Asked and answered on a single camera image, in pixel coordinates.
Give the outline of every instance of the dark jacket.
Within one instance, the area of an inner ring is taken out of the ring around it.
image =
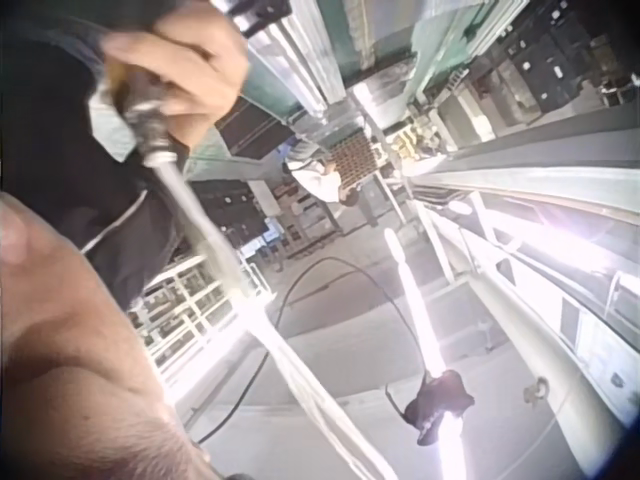
[[[2,189],[84,250],[127,310],[180,240],[170,198],[137,152],[120,163],[93,137],[85,64],[7,40],[2,70]],[[182,168],[189,152],[174,144]]]

